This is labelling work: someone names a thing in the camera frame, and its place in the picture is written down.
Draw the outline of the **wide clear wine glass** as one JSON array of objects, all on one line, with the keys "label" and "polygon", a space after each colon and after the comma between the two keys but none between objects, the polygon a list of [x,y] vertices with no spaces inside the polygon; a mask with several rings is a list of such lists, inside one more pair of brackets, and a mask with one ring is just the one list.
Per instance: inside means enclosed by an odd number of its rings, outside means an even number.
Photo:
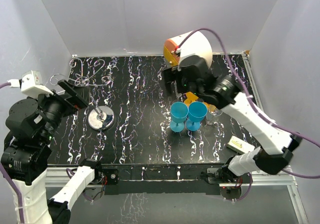
[{"label": "wide clear wine glass", "polygon": [[205,121],[207,125],[214,125],[215,122],[217,122],[219,120],[219,116],[222,115],[222,111],[215,109],[215,110],[208,110],[206,117],[205,117]]}]

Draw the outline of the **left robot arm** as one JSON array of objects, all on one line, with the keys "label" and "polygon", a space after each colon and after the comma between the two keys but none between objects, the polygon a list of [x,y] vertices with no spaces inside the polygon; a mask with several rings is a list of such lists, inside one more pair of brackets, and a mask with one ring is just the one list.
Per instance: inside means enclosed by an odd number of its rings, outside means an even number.
[{"label": "left robot arm", "polygon": [[71,210],[90,184],[103,179],[100,161],[84,159],[67,184],[52,198],[46,195],[49,147],[64,117],[87,108],[90,89],[58,82],[64,94],[43,88],[9,110],[0,171],[12,192],[19,224],[67,224]]}]

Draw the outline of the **blue wine glass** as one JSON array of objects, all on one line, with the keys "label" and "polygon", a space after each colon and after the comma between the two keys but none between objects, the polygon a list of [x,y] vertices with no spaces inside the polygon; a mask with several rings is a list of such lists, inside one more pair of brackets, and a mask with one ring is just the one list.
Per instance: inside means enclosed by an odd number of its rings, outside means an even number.
[{"label": "blue wine glass", "polygon": [[207,114],[207,107],[202,102],[192,102],[188,107],[188,119],[185,126],[190,131],[197,131],[201,126],[201,121]]},{"label": "blue wine glass", "polygon": [[170,108],[171,121],[169,126],[173,132],[179,133],[185,128],[189,109],[183,102],[175,102]]}]

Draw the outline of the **yellow wine glass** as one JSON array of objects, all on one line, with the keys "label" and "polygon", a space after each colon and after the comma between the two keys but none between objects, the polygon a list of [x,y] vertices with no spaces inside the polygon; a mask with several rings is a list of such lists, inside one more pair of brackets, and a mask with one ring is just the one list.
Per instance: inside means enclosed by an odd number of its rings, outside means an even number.
[{"label": "yellow wine glass", "polygon": [[204,103],[204,105],[206,106],[208,112],[210,112],[210,113],[215,112],[216,107],[214,105],[207,104],[207,103]]},{"label": "yellow wine glass", "polygon": [[198,97],[193,94],[192,92],[187,92],[185,94],[184,104],[189,106],[191,103],[196,102],[198,100]]}]

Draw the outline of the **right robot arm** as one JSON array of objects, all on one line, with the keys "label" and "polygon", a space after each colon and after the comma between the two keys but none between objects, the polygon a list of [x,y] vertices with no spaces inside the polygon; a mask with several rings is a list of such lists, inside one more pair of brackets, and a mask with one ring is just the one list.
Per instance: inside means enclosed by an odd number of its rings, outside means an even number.
[{"label": "right robot arm", "polygon": [[273,127],[266,115],[260,117],[260,109],[250,105],[234,77],[215,77],[205,59],[197,55],[187,57],[179,66],[163,69],[162,77],[169,94],[173,92],[172,83],[176,83],[178,93],[192,92],[214,105],[238,121],[260,143],[260,147],[251,152],[229,158],[216,171],[217,179],[233,183],[243,174],[258,170],[276,175],[290,163],[301,138]]}]

